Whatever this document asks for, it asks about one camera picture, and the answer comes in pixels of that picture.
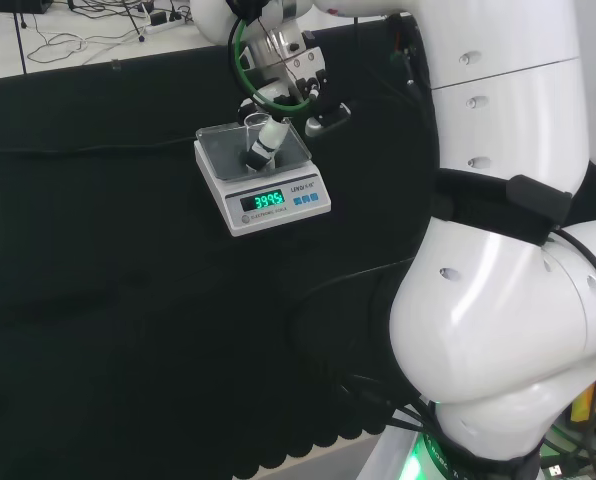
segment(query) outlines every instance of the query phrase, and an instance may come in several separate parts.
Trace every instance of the black strap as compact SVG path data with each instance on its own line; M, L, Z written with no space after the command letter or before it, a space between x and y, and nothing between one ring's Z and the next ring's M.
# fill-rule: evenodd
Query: black strap
M544 245L562 225L573 196L519 175L511 180L441 169L432 215L446 221Z

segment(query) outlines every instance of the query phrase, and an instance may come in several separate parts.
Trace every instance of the scale display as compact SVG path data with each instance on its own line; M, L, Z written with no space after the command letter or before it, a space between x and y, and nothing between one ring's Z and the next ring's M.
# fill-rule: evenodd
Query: scale display
M240 204L245 212L273 207L274 205L281 205L283 203L285 203L285 197L282 196L282 190L259 193L258 195L240 199Z

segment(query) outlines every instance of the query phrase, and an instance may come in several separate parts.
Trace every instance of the green cable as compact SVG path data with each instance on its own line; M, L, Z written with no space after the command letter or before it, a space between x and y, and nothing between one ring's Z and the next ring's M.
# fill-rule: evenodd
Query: green cable
M278 110L281 110L283 112L299 112L299 111L302 111L305 108L307 108L310 103L309 99L305 100L300 105L292 105L292 106L280 105L278 103L272 102L268 98L265 98L258 90L256 90L256 87L254 87L251 84L251 82L247 78L247 75L245 74L245 70L242 68L242 64L240 63L240 40L242 38L242 34L244 31L245 31L245 22L241 21L240 26L238 27L238 32L236 33L234 54L236 56L236 68L238 69L238 74L240 75L240 78L242 79L247 90L249 90L249 93L253 96L258 97L265 105L267 105L269 107L273 107Z

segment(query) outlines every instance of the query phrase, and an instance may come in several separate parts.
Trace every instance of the yellow object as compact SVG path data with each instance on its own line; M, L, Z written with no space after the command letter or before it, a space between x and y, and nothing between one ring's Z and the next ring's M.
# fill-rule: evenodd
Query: yellow object
M571 421L574 423L586 422L589 420L591 411L591 397L594 394L594 386L589 387L585 392L571 404Z

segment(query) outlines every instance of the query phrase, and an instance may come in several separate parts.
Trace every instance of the robotic end effector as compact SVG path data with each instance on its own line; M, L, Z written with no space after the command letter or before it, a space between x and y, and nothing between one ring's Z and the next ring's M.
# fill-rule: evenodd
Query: robotic end effector
M271 116L247 155L247 165L261 170L269 165L288 131L286 120L310 111L308 136L317 136L349 118L346 106L331 98L325 60L320 48L308 48L295 19L311 8L311 0L196 0L192 14L203 35L227 44L232 73L247 95L239 118L256 112ZM241 40L247 42L242 52ZM241 59L246 57L263 88L256 89Z

